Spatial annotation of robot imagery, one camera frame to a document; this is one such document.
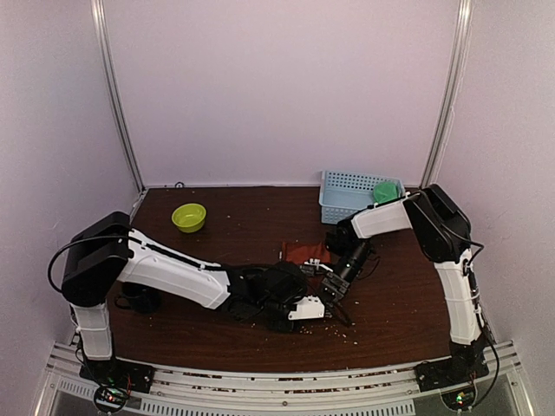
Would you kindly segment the brown towel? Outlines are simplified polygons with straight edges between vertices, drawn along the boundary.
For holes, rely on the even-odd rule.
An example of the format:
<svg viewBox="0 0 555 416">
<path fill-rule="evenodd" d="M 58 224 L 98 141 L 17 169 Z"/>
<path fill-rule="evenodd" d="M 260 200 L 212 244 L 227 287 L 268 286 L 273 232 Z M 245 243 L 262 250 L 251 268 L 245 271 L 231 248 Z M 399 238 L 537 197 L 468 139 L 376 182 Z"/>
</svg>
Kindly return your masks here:
<svg viewBox="0 0 555 416">
<path fill-rule="evenodd" d="M 282 261 L 294 264 L 303 264 L 311 259 L 319 260 L 321 263 L 330 263 L 331 254 L 323 243 L 302 244 L 282 243 L 280 257 Z"/>
</svg>

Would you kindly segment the green towel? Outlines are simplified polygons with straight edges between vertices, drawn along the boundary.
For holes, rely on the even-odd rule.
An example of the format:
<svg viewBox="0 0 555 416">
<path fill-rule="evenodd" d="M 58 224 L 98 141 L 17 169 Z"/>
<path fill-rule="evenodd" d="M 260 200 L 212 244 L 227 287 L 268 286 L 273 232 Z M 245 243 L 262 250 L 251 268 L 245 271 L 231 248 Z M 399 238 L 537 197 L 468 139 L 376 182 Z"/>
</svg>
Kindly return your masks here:
<svg viewBox="0 0 555 416">
<path fill-rule="evenodd" d="M 399 198 L 397 185 L 392 181 L 383 181 L 376 184 L 372 190 L 374 203 L 382 205 Z"/>
</svg>

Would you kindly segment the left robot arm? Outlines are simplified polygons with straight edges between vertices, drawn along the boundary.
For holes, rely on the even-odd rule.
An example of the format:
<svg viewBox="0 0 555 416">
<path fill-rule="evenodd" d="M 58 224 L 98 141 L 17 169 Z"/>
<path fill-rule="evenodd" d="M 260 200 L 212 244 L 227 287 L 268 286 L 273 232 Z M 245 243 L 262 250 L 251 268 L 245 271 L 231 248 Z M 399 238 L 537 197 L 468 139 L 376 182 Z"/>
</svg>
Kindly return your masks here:
<svg viewBox="0 0 555 416">
<path fill-rule="evenodd" d="M 149 290 L 187 299 L 236 322 L 266 313 L 287 329 L 289 315 L 308 294 L 294 263 L 228 266 L 210 263 L 160 244 L 133 228 L 129 216 L 114 211 L 75 235 L 67 252 L 61 292 L 80 330 L 87 366 L 107 385 L 124 378 L 116 360 L 108 313 L 115 283 L 139 296 Z"/>
</svg>

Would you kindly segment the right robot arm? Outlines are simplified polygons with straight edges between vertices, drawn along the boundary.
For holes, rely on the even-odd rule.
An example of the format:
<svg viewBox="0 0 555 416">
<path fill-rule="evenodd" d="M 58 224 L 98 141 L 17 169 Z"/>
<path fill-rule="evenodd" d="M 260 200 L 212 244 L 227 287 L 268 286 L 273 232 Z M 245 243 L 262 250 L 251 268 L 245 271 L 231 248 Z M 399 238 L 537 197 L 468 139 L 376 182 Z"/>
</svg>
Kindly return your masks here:
<svg viewBox="0 0 555 416">
<path fill-rule="evenodd" d="M 460 383 L 480 362 L 486 346 L 485 320 L 473 273 L 476 243 L 470 221 L 439 185 L 370 205 L 339 221 L 326 237 L 328 250 L 340 259 L 322 281 L 324 298 L 337 303 L 348 293 L 372 251 L 372 237 L 407 229 L 438 273 L 450 320 L 449 358 L 420 365 L 420 375 L 424 380 L 438 376 Z"/>
</svg>

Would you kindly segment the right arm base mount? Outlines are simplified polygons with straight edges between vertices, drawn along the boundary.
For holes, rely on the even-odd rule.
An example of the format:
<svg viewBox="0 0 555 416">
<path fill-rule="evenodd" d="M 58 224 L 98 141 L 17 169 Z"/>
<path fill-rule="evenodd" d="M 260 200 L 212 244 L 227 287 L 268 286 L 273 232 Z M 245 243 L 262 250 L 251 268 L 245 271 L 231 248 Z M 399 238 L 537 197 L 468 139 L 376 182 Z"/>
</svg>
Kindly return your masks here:
<svg viewBox="0 0 555 416">
<path fill-rule="evenodd" d="M 488 365 L 482 360 L 474 364 L 456 357 L 438 361 L 424 361 L 415 366 L 415 376 L 421 392 L 469 383 L 489 375 Z"/>
</svg>

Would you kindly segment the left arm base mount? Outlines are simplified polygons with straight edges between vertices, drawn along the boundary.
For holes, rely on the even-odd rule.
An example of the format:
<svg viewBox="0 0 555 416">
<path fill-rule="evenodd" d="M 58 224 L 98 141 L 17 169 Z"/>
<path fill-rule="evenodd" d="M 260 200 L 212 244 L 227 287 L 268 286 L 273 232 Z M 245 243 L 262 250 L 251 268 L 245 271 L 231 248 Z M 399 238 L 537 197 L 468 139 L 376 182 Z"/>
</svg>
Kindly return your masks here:
<svg viewBox="0 0 555 416">
<path fill-rule="evenodd" d="M 137 393 L 149 393 L 155 369 L 131 361 L 86 361 L 79 375 L 85 380 Z"/>
</svg>

